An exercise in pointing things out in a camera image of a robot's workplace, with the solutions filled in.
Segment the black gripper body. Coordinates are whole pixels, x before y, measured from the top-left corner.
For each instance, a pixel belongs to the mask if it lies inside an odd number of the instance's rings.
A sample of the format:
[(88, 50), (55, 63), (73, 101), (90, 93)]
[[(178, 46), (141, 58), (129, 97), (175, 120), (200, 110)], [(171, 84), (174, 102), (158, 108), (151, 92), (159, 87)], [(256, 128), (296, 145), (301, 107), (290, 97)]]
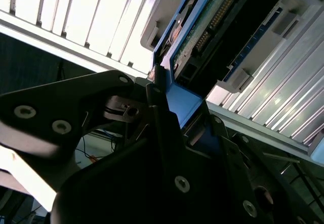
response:
[(216, 170), (211, 154), (190, 148), (162, 161), (156, 144), (143, 139), (70, 177), (50, 222), (273, 223), (257, 199), (259, 218), (230, 218), (221, 207)]

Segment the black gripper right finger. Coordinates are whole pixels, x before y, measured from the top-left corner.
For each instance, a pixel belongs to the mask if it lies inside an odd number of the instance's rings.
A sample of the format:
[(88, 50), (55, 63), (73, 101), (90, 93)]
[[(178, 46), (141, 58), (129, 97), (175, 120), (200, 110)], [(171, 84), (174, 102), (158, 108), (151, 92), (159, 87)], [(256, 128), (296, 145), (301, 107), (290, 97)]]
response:
[(259, 218), (260, 210), (250, 185), (238, 146), (226, 137), (220, 119), (209, 115), (207, 143), (217, 162), (221, 207), (230, 218)]

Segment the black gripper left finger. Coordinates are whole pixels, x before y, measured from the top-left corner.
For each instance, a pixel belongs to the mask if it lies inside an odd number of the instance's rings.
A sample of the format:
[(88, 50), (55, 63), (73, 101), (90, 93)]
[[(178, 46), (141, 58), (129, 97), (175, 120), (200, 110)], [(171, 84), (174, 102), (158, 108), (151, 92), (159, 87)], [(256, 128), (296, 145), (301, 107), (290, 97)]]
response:
[(43, 159), (67, 158), (82, 136), (121, 133), (122, 123), (131, 126), (132, 140), (145, 128), (180, 132), (162, 89), (118, 70), (1, 95), (1, 144)]

